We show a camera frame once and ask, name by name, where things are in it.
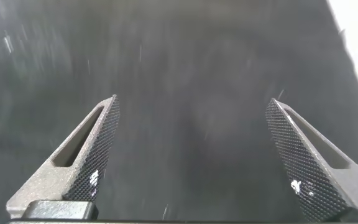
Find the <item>white light patch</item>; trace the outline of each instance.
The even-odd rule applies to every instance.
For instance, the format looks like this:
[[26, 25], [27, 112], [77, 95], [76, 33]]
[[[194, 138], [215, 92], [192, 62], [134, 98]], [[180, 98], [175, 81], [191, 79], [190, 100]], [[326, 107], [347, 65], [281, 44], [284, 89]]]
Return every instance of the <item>white light patch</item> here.
[[98, 170], [96, 170], [90, 177], [90, 183], [92, 186], [96, 186], [98, 184], [98, 177], [99, 177], [99, 174], [98, 174]]
[[297, 195], [301, 192], [301, 182], [300, 181], [293, 180], [291, 182], [291, 187]]

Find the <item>white speck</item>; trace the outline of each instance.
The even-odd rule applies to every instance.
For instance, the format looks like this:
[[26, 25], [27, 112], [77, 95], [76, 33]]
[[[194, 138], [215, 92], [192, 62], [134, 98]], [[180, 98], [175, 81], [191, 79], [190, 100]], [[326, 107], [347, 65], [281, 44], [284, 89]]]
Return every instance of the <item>white speck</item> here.
[[88, 75], [91, 75], [90, 60], [88, 59]]
[[89, 177], [89, 179], [90, 179], [90, 184], [92, 185], [92, 186], [97, 186], [97, 184], [98, 184], [98, 177], [99, 177], [99, 173], [98, 173], [98, 170], [96, 170], [90, 177]]
[[295, 193], [297, 195], [301, 192], [301, 182], [300, 181], [293, 180], [291, 182], [291, 187], [293, 188], [293, 190], [295, 191]]
[[281, 93], [278, 96], [278, 100], [280, 99], [281, 95], [283, 94], [284, 90], [281, 91]]
[[139, 62], [142, 61], [142, 45], [139, 46]]
[[96, 189], [93, 190], [93, 192], [91, 193], [91, 196], [93, 197], [94, 195], [96, 195]]
[[165, 206], [164, 214], [162, 215], [162, 220], [165, 219], [165, 214], [167, 214], [167, 210], [168, 210], [168, 204], [167, 206]]
[[27, 34], [25, 33], [25, 29], [24, 29], [23, 24], [22, 24], [22, 31], [23, 31], [23, 35], [24, 35], [25, 40], [28, 40]]
[[5, 46], [6, 46], [7, 50], [9, 51], [9, 53], [12, 53], [14, 49], [12, 46], [11, 37], [9, 35], [4, 37], [4, 42], [5, 42]]

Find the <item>gray surface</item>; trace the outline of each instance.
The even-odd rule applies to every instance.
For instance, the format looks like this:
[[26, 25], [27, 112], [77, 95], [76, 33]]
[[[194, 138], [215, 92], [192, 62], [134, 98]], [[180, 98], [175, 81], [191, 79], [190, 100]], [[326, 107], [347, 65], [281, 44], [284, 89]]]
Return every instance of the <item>gray surface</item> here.
[[113, 93], [101, 218], [298, 221], [264, 120], [283, 89], [358, 163], [358, 83], [324, 1], [0, 0], [0, 222]]
[[69, 202], [41, 200], [31, 202], [24, 212], [24, 218], [83, 219], [91, 220], [94, 214], [92, 202]]

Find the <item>dark background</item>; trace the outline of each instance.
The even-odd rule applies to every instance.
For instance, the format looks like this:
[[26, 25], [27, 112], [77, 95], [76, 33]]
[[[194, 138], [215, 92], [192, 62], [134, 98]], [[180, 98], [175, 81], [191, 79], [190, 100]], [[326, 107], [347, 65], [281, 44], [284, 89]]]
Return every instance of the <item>dark background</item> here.
[[114, 93], [100, 218], [300, 222], [264, 120], [282, 90], [358, 163], [358, 82], [325, 1], [0, 0], [0, 223]]

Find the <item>textured gripper surface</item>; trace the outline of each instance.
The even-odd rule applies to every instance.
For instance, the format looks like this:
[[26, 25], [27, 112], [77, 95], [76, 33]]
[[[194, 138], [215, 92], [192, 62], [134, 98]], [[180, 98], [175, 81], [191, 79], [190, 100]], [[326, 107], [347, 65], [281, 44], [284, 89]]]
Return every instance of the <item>textured gripper surface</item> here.
[[65, 200], [89, 201], [96, 199], [100, 181], [109, 159], [109, 150], [114, 140], [119, 120], [119, 102], [116, 98], [112, 103], [102, 127], [78, 173], [70, 190], [63, 196]]
[[284, 163], [290, 183], [309, 222], [335, 219], [348, 205], [332, 185], [321, 165], [306, 148], [275, 100], [266, 110], [268, 128]]

